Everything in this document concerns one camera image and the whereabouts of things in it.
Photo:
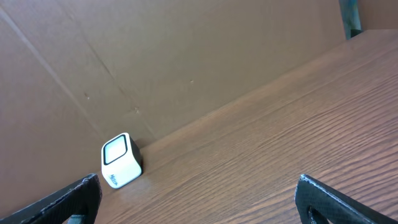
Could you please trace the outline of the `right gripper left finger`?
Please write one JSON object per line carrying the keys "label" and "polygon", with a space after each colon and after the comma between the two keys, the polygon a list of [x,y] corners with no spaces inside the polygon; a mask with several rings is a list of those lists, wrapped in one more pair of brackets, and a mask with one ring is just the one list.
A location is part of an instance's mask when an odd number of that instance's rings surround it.
{"label": "right gripper left finger", "polygon": [[1,223],[90,224],[96,220],[101,198],[102,189],[98,175],[88,174],[26,208],[2,218]]}

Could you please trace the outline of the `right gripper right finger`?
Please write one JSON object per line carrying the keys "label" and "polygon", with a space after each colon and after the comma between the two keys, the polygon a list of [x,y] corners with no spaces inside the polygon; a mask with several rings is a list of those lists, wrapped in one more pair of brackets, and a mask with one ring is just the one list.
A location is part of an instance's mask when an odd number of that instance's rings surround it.
{"label": "right gripper right finger", "polygon": [[313,177],[302,174],[294,195],[302,223],[391,223],[387,217]]}

